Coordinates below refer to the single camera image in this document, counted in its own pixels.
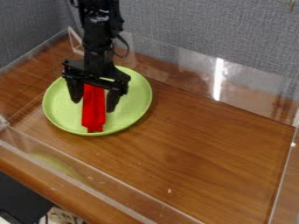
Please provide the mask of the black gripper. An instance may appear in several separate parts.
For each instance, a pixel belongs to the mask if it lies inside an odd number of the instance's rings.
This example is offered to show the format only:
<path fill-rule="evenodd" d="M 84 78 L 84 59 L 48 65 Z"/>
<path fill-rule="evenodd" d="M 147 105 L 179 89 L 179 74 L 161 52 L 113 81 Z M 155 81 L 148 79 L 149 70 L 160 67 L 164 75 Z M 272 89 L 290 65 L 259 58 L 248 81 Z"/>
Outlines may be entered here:
<path fill-rule="evenodd" d="M 64 68 L 61 77 L 67 81 L 69 98 L 79 103 L 84 94 L 84 84 L 109 90 L 107 93 L 107 112 L 116 109 L 121 95 L 128 92 L 131 76 L 121 72 L 113 64 L 109 64 L 97 73 L 87 71 L 81 60 L 65 59 L 61 62 Z"/>

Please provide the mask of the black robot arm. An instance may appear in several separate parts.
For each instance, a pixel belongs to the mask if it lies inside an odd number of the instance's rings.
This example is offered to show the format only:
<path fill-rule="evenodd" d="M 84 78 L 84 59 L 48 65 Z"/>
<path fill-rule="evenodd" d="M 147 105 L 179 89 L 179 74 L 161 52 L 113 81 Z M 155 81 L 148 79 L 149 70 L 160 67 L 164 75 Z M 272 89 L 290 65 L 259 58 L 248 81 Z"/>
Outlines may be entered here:
<path fill-rule="evenodd" d="M 107 90 L 107 112 L 115 111 L 120 97 L 128 92 L 131 76 L 115 66 L 113 39 L 119 39 L 125 47 L 127 41 L 120 36 L 124 19 L 120 14 L 119 0 L 69 0 L 79 11 L 79 21 L 83 28 L 84 59 L 63 61 L 61 77 L 67 81 L 69 98 L 80 102 L 84 95 L 84 85 Z"/>

